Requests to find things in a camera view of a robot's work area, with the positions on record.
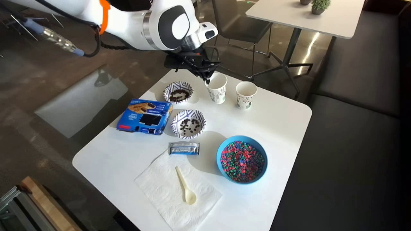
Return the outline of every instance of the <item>black chair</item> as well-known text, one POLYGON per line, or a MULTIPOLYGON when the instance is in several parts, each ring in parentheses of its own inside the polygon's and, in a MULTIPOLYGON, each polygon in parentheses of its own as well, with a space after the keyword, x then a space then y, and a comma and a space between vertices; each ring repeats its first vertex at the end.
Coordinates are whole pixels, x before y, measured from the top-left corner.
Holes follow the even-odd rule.
POLYGON ((271 57, 271 26, 272 23, 248 18, 244 12, 239 12, 236 0, 212 0, 218 35, 229 40, 250 43, 252 45, 252 72, 248 79, 254 79, 256 45, 268 32, 267 58, 271 57))

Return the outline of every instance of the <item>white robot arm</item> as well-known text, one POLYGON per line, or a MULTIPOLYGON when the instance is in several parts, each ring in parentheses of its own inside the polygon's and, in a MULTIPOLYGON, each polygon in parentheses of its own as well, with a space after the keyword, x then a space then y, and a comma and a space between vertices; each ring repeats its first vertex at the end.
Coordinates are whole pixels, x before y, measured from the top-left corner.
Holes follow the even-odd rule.
MULTIPOLYGON (((101 0, 8 2, 95 26, 103 23, 101 0)), ((51 30, 30 20, 22 23, 60 48, 83 55, 82 50, 51 30)), ((191 0, 154 0, 150 9, 139 12, 123 12, 110 7, 105 31, 136 50, 167 52, 170 54, 167 67, 188 68, 195 76, 206 77, 204 80, 213 72, 216 63, 208 62, 202 45, 216 37, 218 31, 209 22, 198 22, 191 0)))

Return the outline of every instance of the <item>white plastic spoon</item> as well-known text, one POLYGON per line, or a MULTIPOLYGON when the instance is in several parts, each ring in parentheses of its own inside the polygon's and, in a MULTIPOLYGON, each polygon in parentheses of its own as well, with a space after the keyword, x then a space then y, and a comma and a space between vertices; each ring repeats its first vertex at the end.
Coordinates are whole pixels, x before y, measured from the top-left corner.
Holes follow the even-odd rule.
POLYGON ((180 180, 182 190, 184 190, 184 200, 185 200, 185 203, 191 206, 197 202, 197 195, 186 185, 185 179, 184 179, 179 166, 176 166, 176 171, 177 171, 177 176, 179 176, 179 180, 180 180))

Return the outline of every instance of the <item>oreo package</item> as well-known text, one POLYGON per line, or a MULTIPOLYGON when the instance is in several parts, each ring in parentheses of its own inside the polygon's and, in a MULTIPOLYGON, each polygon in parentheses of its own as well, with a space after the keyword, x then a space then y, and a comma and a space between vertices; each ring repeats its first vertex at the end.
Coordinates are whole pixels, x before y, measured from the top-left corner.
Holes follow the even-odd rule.
POLYGON ((167 102, 134 99, 117 123, 117 130, 162 135, 172 108, 167 102))

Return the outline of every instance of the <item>metal frame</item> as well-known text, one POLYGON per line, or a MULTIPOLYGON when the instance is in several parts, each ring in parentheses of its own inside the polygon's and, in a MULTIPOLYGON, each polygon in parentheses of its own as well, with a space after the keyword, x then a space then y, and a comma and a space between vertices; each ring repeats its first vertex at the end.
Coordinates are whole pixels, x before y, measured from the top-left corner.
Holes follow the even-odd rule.
MULTIPOLYGON (((243 77, 245 77, 245 79, 253 80, 253 76, 256 76, 256 75, 254 75, 256 53, 257 53, 257 54, 262 54, 262 55, 265 55, 265 57, 267 57, 267 58, 274 57, 277 62, 281 62, 274 53, 270 52, 270 46, 271 46, 271 31, 272 31, 272 27, 270 27, 270 30, 268 30, 268 44, 267 44, 267 52, 266 52, 266 53, 256 50, 257 44, 253 44, 253 45, 252 45, 252 49, 243 48, 243 46, 239 46, 239 45, 229 45, 229 46, 232 46, 232 48, 236 48, 236 49, 241 49, 241 50, 252 52, 252 53, 253 53, 253 58, 252 58, 252 72, 250 72, 249 76, 248 76, 248 75, 239 73, 239 72, 235 72, 235 71, 229 70, 229 68, 222 67, 222 66, 218 66, 218 67, 222 68, 222 70, 225 70, 225 71, 229 71, 229 72, 231 72, 231 73, 234 73, 234 75, 243 76, 243 77)), ((217 48, 217 40, 218 40, 218 36, 217 36, 216 40, 215 40, 215 48, 217 48)))
POLYGON ((64 25, 63 25, 54 14, 51 14, 51 17, 54 18, 54 21, 55 21, 62 29, 64 29, 64 25))
POLYGON ((27 29, 24 25, 22 25, 13 14, 10 14, 13 21, 19 25, 35 41, 39 41, 39 39, 27 29))
POLYGON ((275 72, 275 71, 283 70, 283 71, 286 73, 286 76, 292 80, 292 84, 293 84, 294 89, 295 89, 297 93, 298 93, 297 85, 295 85, 295 82, 294 82, 294 79, 292 77, 292 73, 290 73, 289 68, 294 68, 294 67, 308 67, 308 70, 307 70, 307 72, 306 72, 304 75, 310 75, 310 72, 311 72, 311 70, 312 70, 312 66, 313 66, 313 63, 290 63, 292 57, 293 57, 293 53, 294 53, 294 49, 295 49, 295 45, 297 45, 298 39, 299 39, 299 35, 301 35, 301 31, 302 31, 301 29, 294 29, 294 30, 293 30, 293 35, 292 35, 290 43, 289 43, 289 45, 288 45, 288 48, 286 48, 284 59, 280 61, 280 59, 276 58, 277 62, 280 63, 280 66, 256 73, 256 75, 252 77, 252 81, 254 81, 254 79, 256 79, 257 76, 261 76, 261 75, 265 75, 265 73, 268 73, 268 72, 275 72))
POLYGON ((27 231, 55 230, 37 206, 26 195, 26 191, 22 191, 18 186, 0 197, 0 221, 6 221, 14 216, 27 231))

